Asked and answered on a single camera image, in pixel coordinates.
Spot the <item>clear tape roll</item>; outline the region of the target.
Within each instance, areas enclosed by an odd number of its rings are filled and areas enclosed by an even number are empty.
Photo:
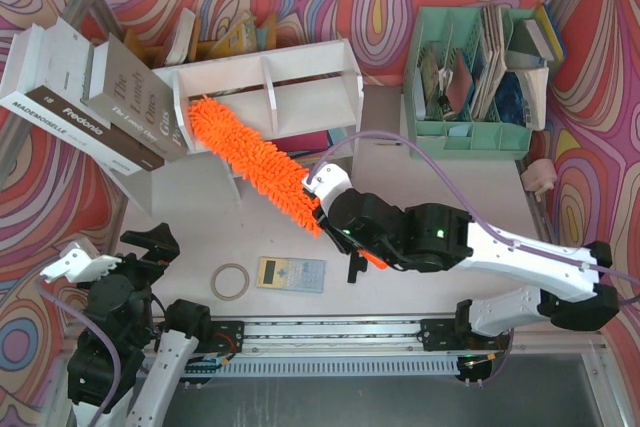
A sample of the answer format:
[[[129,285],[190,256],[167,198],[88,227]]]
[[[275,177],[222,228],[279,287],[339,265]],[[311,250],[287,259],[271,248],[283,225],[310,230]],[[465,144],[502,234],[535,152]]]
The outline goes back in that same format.
[[[210,287],[213,295],[225,302],[240,299],[248,290],[250,276],[245,267],[236,263],[219,266],[212,274]]]

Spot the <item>black clip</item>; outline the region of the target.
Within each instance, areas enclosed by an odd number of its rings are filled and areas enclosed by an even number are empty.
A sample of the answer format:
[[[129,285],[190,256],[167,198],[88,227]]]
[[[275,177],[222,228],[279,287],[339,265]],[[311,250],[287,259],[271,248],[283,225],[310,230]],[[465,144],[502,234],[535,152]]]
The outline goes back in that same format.
[[[357,282],[358,274],[366,273],[367,270],[368,260],[357,251],[352,252],[349,256],[347,282],[349,284],[355,284]]]

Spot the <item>orange microfiber duster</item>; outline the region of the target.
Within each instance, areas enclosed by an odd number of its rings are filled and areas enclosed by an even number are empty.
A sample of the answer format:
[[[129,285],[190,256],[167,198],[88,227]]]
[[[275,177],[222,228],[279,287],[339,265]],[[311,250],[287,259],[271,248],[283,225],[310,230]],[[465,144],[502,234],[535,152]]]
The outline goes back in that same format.
[[[314,236],[320,235],[321,226],[314,213],[324,212],[319,200],[303,188],[302,181],[308,174],[316,174],[326,162],[320,161],[313,171],[308,171],[216,99],[203,97],[194,101],[189,119],[197,139],[208,150],[230,164],[234,172],[250,181],[259,194],[300,227]]]

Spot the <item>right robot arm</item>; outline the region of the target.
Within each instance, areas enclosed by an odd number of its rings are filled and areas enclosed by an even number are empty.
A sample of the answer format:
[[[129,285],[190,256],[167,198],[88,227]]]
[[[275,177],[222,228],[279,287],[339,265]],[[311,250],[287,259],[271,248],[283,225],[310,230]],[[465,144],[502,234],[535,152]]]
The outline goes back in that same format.
[[[496,337],[543,320],[569,331],[596,331],[620,310],[616,289],[601,282],[608,267],[603,243],[561,247],[482,226],[468,212],[439,203],[406,209],[375,194],[334,188],[318,196],[314,216],[344,253],[400,272],[483,271],[521,288],[456,306],[457,337]]]

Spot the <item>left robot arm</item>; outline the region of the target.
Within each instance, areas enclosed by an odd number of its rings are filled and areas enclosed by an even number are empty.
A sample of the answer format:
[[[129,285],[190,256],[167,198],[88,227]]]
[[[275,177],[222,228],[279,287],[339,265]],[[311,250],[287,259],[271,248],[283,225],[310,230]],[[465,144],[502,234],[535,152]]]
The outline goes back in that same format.
[[[121,241],[145,254],[118,256],[85,281],[85,329],[67,365],[68,397],[79,426],[160,426],[190,356],[213,333],[208,307],[184,299],[153,321],[153,283],[179,255],[165,223],[126,231]]]

